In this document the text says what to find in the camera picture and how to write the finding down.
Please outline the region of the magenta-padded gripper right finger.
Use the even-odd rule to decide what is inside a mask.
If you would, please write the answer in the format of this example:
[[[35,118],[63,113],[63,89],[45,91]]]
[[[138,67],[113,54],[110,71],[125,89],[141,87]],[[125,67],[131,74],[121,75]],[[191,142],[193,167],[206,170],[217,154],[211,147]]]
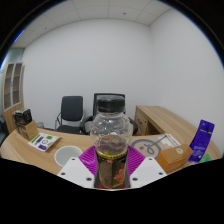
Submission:
[[[166,172],[153,157],[145,157],[129,146],[126,159],[126,187],[135,189],[166,176]]]

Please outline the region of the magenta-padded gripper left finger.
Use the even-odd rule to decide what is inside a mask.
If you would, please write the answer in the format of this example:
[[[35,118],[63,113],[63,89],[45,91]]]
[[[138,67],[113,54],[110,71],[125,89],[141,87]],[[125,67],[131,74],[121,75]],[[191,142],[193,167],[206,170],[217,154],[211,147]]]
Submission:
[[[95,147],[82,152],[76,146],[64,146],[56,151],[58,176],[84,188],[93,188],[97,174]]]

